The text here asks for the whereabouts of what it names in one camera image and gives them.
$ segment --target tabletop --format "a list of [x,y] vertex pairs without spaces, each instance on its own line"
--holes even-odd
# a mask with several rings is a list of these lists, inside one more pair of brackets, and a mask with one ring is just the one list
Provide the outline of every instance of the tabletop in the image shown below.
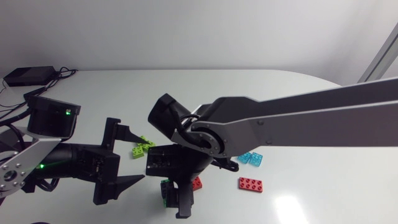
[[[87,71],[60,81],[43,96],[81,105],[68,142],[100,144],[107,117],[121,119],[136,135],[156,145],[170,141],[147,122],[164,93],[189,110],[221,96],[264,101],[337,84],[277,70]],[[13,105],[37,87],[4,90],[0,103]],[[23,119],[16,126],[26,126]],[[119,175],[145,174],[145,157],[132,159],[132,143],[116,141]],[[239,172],[209,166],[203,188],[194,192],[192,216],[176,220],[176,208],[164,208],[160,181],[145,177],[118,200],[96,206],[94,184],[61,179],[53,192],[36,189],[7,197],[0,223],[398,223],[398,150],[394,147],[259,147],[260,167],[239,164]],[[262,180],[263,193],[238,189],[239,177]]]

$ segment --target cable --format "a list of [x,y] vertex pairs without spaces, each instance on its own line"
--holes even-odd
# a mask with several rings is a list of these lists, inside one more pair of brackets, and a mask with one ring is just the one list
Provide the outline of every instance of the cable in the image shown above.
[[42,190],[44,190],[44,191],[46,191],[46,192],[51,192],[51,191],[53,191],[53,190],[57,187],[59,181],[60,181],[59,178],[52,179],[52,180],[51,180],[51,183],[48,183],[48,182],[45,181],[45,180],[39,180],[39,181],[36,183],[36,186],[38,186],[40,189],[42,189]]
[[19,144],[21,145],[21,150],[26,149],[26,145],[25,145],[24,138],[22,137],[22,135],[21,135],[21,133],[18,131],[18,129],[17,129],[14,125],[12,125],[12,124],[7,124],[6,126],[7,126],[8,128],[10,128],[10,129],[15,133],[15,135],[17,136],[17,138],[18,138],[18,140],[19,140]]
[[2,127],[4,125],[12,124],[16,121],[19,121],[20,119],[24,119],[28,115],[30,115],[30,108],[28,108],[27,110],[25,110],[24,112],[22,112],[21,114],[19,114],[17,116],[13,116],[12,118],[5,119],[4,121],[0,121],[0,127]]
[[180,117],[180,120],[183,120],[183,119],[186,119],[186,118],[196,118],[196,119],[199,119],[199,115],[197,115],[197,114],[187,114],[187,115],[181,116],[181,117]]
[[186,130],[184,130],[181,121],[179,120],[179,115],[177,110],[175,110],[173,105],[169,106],[169,110],[173,116],[176,128],[178,133],[181,135],[181,137],[186,140],[186,142],[199,146],[199,147],[209,147],[210,143],[200,140],[200,139],[195,139],[194,137],[192,137],[191,135],[189,135]]
[[[69,68],[67,68],[67,67],[62,67],[62,68],[57,72],[57,75],[50,81],[50,83],[49,83],[42,91],[39,91],[38,93],[34,93],[33,95],[35,95],[35,96],[40,96],[41,94],[43,94],[44,92],[46,92],[48,89],[54,87],[54,86],[59,82],[59,80],[65,79],[65,78],[69,78],[69,77],[71,77],[72,75],[76,74],[77,71],[78,71],[77,69],[69,69]],[[70,74],[69,74],[69,75],[66,75],[66,76],[62,76],[62,74],[65,73],[65,72],[70,72]],[[8,116],[9,114],[11,114],[11,113],[14,112],[15,110],[18,110],[19,108],[23,107],[26,103],[27,103],[27,100],[25,100],[25,102],[23,102],[23,103],[19,103],[19,104],[12,105],[12,106],[0,105],[0,106],[3,106],[3,107],[6,107],[6,108],[11,108],[11,107],[13,107],[13,106],[16,106],[15,108],[13,108],[12,110],[10,110],[10,111],[7,112],[6,114],[0,116],[0,119],[5,118],[6,116]]]

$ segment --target robotic arm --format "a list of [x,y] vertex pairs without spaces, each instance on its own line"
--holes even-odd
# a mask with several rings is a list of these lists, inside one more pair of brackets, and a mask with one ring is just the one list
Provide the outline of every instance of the robotic arm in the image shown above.
[[257,102],[224,97],[190,113],[168,94],[148,121],[177,143],[150,149],[147,175],[168,177],[167,206],[190,216],[192,180],[209,164],[230,161],[259,146],[398,146],[398,79]]
[[[144,178],[118,177],[120,156],[113,153],[115,140],[146,143],[131,133],[128,126],[118,124],[120,119],[106,120],[101,145],[70,144],[63,142],[73,135],[80,106],[38,96],[31,96],[28,106],[24,113],[30,114],[28,127],[0,134],[1,201],[19,189],[33,193],[38,186],[51,192],[60,178],[73,177],[94,182],[93,202],[101,205],[116,200],[123,190]],[[32,137],[33,141],[24,142],[22,135]]]

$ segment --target black device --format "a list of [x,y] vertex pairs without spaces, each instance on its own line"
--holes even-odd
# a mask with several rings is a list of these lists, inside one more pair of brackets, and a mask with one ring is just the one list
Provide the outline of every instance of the black device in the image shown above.
[[53,66],[17,68],[4,77],[9,86],[47,85],[57,76]]

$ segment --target blue lego brick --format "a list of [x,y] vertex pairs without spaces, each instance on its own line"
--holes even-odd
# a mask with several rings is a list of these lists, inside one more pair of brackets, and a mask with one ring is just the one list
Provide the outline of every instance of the blue lego brick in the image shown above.
[[262,160],[262,155],[254,152],[253,155],[251,156],[249,163],[255,165],[256,167],[259,167],[261,164],[261,160]]
[[244,164],[247,164],[250,160],[250,157],[251,157],[251,153],[247,152],[241,156],[238,156],[238,160],[243,162]]

